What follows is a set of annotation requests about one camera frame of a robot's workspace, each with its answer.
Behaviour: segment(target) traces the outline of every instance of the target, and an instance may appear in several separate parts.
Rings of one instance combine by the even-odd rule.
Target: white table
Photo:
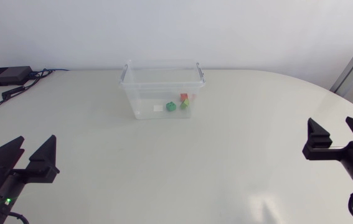
[[[60,174],[26,185],[13,212],[31,224],[353,223],[343,166],[301,152],[309,117],[333,146],[353,140],[345,99],[275,73],[206,70],[191,119],[137,120],[119,75],[55,72],[0,106],[0,146],[26,139],[17,168],[57,136]]]

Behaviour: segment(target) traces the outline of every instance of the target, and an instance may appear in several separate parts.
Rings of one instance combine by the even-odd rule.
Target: power adapter
[[[29,80],[30,72],[30,66],[0,68],[0,86],[24,85]]]

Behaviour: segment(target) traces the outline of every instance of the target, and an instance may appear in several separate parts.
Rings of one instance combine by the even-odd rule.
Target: clear plastic container
[[[129,61],[120,78],[137,119],[190,118],[204,85],[200,64],[193,60]],[[186,94],[187,107],[187,101],[181,106]],[[167,108],[170,102],[176,109]]]

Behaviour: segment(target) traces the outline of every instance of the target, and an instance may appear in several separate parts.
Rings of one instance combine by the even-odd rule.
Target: green block
[[[176,104],[174,104],[174,102],[169,102],[166,104],[166,109],[168,111],[174,111],[176,110]]]
[[[186,109],[189,106],[189,104],[190,104],[189,99],[185,99],[181,104],[181,108]]]

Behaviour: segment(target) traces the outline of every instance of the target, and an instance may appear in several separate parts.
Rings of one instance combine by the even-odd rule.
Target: red block
[[[181,93],[181,101],[184,101],[185,99],[189,99],[189,96],[187,93]]]

